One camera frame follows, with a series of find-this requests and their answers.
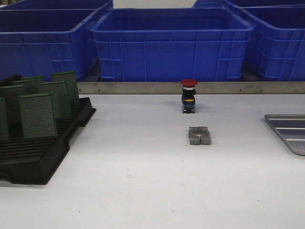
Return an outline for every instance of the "crate rim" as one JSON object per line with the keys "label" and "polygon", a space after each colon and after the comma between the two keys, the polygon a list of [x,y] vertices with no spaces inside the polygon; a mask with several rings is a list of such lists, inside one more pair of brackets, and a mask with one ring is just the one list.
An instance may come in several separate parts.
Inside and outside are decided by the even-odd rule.
{"label": "crate rim", "polygon": [[0,14],[2,11],[7,11],[7,12],[11,12],[11,11],[32,11],[32,12],[36,12],[36,11],[91,11],[91,13],[84,18],[83,20],[81,20],[75,27],[73,27],[71,30],[67,30],[67,31],[30,31],[30,32],[0,32],[0,36],[2,34],[27,34],[27,35],[32,35],[32,34],[70,34],[71,32],[75,32],[77,31],[81,26],[83,26],[85,23],[87,23],[92,17],[95,16],[95,14],[98,13],[98,9],[59,9],[59,10],[0,10]]}
{"label": "crate rim", "polygon": [[[15,2],[16,4],[18,4],[18,3],[20,3],[20,2],[23,2],[23,1],[26,1],[26,0],[20,0],[20,1],[18,1],[18,2]],[[112,1],[113,0],[107,0],[103,5],[101,5],[100,7],[98,7],[98,8],[90,8],[90,9],[82,9],[82,8],[79,8],[79,9],[69,9],[69,8],[67,8],[67,9],[36,9],[36,10],[101,10],[101,9],[103,9],[103,8],[106,8],[107,6],[110,6],[110,5],[112,5]],[[4,6],[3,7],[3,10],[1,10],[1,11],[7,11],[5,8],[7,7],[8,5],[6,5],[6,6]]]}
{"label": "crate rim", "polygon": [[[266,9],[280,9],[280,8],[285,8],[285,7],[268,7]],[[288,8],[294,8],[294,9],[299,9],[299,8],[303,8],[305,10],[305,6],[302,7],[288,7]],[[256,17],[255,15],[253,15],[252,13],[250,13],[249,11],[247,11],[247,9],[265,9],[264,7],[244,7],[244,8],[239,8],[243,13],[245,13],[247,16],[249,16],[250,18],[258,21],[259,23],[267,26],[269,29],[273,29],[273,30],[278,30],[278,31],[305,31],[305,28],[279,28],[279,27],[275,27],[267,22],[265,22],[264,20]]]}
{"label": "crate rim", "polygon": [[[170,11],[170,10],[188,10],[188,11],[207,11],[207,10],[214,10],[214,11],[225,11],[229,13],[232,17],[234,17],[236,20],[238,20],[245,28],[244,29],[208,29],[208,30],[98,30],[97,28],[104,22],[104,20],[113,12],[115,11],[153,11],[153,10],[162,10],[162,11]],[[136,8],[125,8],[125,9],[112,9],[108,12],[106,12],[96,23],[92,26],[91,31],[95,33],[157,33],[157,32],[211,32],[211,31],[217,31],[217,32],[223,32],[223,31],[252,31],[254,29],[254,26],[247,22],[246,20],[243,20],[241,17],[236,15],[235,13],[232,13],[230,10],[226,8],[166,8],[166,9],[159,9],[159,8],[151,8],[151,9],[136,9]]]}
{"label": "crate rim", "polygon": [[258,7],[258,8],[269,8],[269,7],[294,7],[294,6],[305,6],[305,3],[301,3],[301,4],[290,4],[290,5],[266,5],[266,6],[238,6],[235,3],[231,2],[230,0],[223,0],[223,2],[227,5],[229,5],[230,7],[236,8],[236,9],[242,9],[242,8],[252,8],[252,7]]}

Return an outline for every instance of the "metal clamp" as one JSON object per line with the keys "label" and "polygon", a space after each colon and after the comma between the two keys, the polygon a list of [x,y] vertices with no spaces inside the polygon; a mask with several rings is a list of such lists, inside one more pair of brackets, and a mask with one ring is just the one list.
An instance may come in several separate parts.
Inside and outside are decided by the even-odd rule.
{"label": "metal clamp", "polygon": [[205,126],[189,127],[190,145],[210,145],[211,136]]}

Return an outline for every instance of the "red button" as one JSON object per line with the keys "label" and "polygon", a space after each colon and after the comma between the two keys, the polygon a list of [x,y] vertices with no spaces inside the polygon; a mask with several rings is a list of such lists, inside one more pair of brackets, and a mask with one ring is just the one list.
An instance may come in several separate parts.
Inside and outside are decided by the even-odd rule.
{"label": "red button", "polygon": [[198,84],[197,80],[192,80],[192,79],[182,80],[181,83],[183,84],[184,87],[195,87],[195,85]]}

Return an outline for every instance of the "metal bracket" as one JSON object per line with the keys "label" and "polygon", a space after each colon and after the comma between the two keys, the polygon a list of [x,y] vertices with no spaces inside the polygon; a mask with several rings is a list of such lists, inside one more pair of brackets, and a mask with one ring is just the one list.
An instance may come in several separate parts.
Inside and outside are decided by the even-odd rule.
{"label": "metal bracket", "polygon": [[190,145],[210,145],[211,136],[205,126],[189,127]]}
{"label": "metal bracket", "polygon": [[[181,94],[179,82],[79,82],[79,94]],[[196,94],[304,94],[305,82],[199,82]]]}

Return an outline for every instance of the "perforated board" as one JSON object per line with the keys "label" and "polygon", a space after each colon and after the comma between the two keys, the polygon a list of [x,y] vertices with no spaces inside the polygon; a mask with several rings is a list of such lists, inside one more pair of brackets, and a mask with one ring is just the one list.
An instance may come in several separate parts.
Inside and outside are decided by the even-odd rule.
{"label": "perforated board", "polygon": [[6,116],[4,98],[0,98],[0,141],[9,140],[8,120]]}
{"label": "perforated board", "polygon": [[66,81],[41,83],[39,91],[41,93],[52,93],[56,118],[71,117],[71,105]]}
{"label": "perforated board", "polygon": [[71,104],[79,104],[80,99],[78,95],[78,88],[77,88],[77,79],[76,79],[76,72],[61,72],[61,73],[54,73],[52,74],[52,81],[61,81],[64,80],[68,84],[68,92]]}
{"label": "perforated board", "polygon": [[20,80],[36,80],[38,84],[44,82],[43,75],[31,76],[31,77],[22,77]]}
{"label": "perforated board", "polygon": [[24,138],[57,135],[50,93],[20,96],[20,111]]}
{"label": "perforated board", "polygon": [[26,94],[37,94],[38,93],[38,82],[36,79],[21,79],[11,82],[12,85],[23,85]]}
{"label": "perforated board", "polygon": [[23,85],[0,87],[0,97],[4,97],[8,123],[20,123],[19,96],[25,95]]}

